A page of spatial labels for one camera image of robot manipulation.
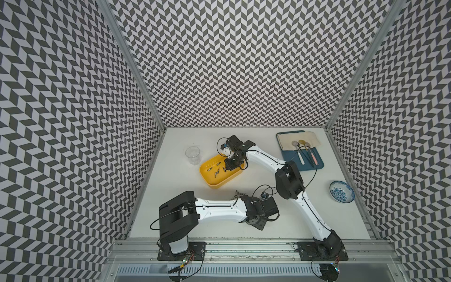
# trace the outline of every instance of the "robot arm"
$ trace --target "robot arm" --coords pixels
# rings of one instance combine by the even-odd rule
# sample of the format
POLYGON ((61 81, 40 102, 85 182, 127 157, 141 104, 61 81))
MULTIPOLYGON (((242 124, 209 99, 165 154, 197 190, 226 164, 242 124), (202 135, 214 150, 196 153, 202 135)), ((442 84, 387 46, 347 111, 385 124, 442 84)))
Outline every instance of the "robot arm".
POLYGON ((273 198, 260 200, 237 193, 236 199, 211 201, 194 197, 185 191, 162 204, 160 212, 160 242, 162 249, 170 248, 173 254, 188 249, 188 233, 199 223, 211 221, 245 222, 263 230, 271 215, 278 214, 273 198))
POLYGON ((228 156, 225 159, 226 169, 233 170, 249 160, 275 173, 278 194, 284 199, 290 199, 301 211, 322 258, 333 257, 341 251, 343 246, 340 238, 324 222, 308 198, 299 169, 293 161, 279 160, 249 140, 241 142, 235 135, 228 138, 221 149, 228 156))

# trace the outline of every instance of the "chevron patterned wall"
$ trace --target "chevron patterned wall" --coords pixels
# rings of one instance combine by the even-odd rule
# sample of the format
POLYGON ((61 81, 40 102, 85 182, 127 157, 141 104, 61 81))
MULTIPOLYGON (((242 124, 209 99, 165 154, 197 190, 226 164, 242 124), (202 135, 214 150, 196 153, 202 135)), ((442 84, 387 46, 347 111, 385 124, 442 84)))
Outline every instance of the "chevron patterned wall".
POLYGON ((159 132, 93 0, 0 11, 0 281, 96 278, 159 132))
POLYGON ((392 0, 110 0, 167 126, 324 125, 392 0))
POLYGON ((450 1, 408 1, 333 128, 413 281, 451 281, 450 29, 450 1))

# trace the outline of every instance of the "spoon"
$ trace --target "spoon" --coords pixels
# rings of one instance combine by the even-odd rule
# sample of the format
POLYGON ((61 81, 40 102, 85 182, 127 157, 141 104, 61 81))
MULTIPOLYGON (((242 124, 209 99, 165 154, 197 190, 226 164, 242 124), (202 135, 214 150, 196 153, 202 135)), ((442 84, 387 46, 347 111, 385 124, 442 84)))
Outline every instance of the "spoon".
MULTIPOLYGON (((310 148, 310 143, 309 142, 305 142, 305 146, 310 148)), ((318 161, 315 158, 315 155, 313 155, 313 151, 310 149, 310 154, 312 155, 313 160, 315 161, 315 165, 318 165, 318 161)))
MULTIPOLYGON (((297 141, 291 142, 291 145, 293 145, 294 147, 300 148, 299 142, 297 142, 297 141)), ((304 159, 301 156, 301 153, 299 152, 299 150, 296 150, 296 151, 298 152, 299 160, 301 161, 302 165, 305 165, 305 162, 304 162, 304 159)))

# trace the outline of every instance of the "blue and white bowl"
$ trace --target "blue and white bowl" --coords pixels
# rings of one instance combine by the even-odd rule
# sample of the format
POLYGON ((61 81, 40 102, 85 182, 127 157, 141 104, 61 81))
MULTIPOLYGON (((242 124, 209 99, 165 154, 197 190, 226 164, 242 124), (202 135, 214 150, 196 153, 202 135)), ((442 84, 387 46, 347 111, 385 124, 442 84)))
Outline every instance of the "blue and white bowl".
POLYGON ((351 186, 343 181, 334 181, 329 186, 332 197, 340 203, 350 203, 354 201, 355 194, 351 186))

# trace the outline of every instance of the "blue tray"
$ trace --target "blue tray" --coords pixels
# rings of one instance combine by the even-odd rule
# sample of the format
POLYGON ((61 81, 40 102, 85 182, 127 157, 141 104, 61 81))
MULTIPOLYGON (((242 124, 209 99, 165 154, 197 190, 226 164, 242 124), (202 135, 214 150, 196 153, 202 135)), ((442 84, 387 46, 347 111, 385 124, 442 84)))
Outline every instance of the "blue tray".
MULTIPOLYGON (((277 135, 278 134, 285 134, 285 133, 298 133, 298 132, 304 132, 305 130, 297 130, 297 131, 287 131, 287 132, 279 132, 276 134, 276 139, 277 139, 277 135)), ((324 163, 321 159, 321 156, 318 153, 318 150, 316 148, 313 148, 313 154, 315 155, 316 160, 318 161, 318 166, 315 165, 315 163, 313 163, 313 166, 308 162, 307 159, 307 150, 305 149, 301 149, 299 152, 301 153, 302 158, 304 159, 305 165, 301 164, 301 160, 299 160, 299 156, 298 153, 296 151, 282 151, 282 156, 284 161, 294 161, 296 163, 296 165, 299 168, 299 171, 311 171, 311 170, 315 170, 315 169, 322 169, 324 167, 324 163)))

